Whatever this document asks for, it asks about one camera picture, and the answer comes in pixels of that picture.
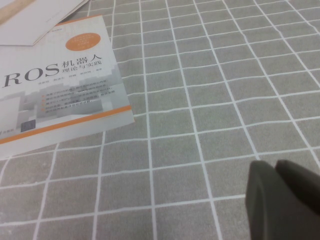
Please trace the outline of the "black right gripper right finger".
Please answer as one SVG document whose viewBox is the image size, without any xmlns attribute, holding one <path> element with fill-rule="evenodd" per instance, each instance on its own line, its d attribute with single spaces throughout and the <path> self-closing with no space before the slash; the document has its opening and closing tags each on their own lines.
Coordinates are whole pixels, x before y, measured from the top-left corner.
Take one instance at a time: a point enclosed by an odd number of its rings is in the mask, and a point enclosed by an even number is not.
<svg viewBox="0 0 320 240">
<path fill-rule="evenodd" d="M 320 175 L 286 159 L 275 165 L 276 172 L 293 194 L 316 214 L 320 214 Z"/>
</svg>

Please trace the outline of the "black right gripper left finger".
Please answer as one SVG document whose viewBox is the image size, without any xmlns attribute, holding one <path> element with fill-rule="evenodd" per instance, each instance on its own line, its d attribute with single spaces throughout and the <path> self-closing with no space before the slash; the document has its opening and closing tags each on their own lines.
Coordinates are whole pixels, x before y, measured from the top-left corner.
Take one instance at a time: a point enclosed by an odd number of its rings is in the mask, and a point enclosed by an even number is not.
<svg viewBox="0 0 320 240">
<path fill-rule="evenodd" d="M 303 204 L 266 161 L 250 164 L 245 206 L 252 240 L 320 238 L 320 215 Z"/>
</svg>

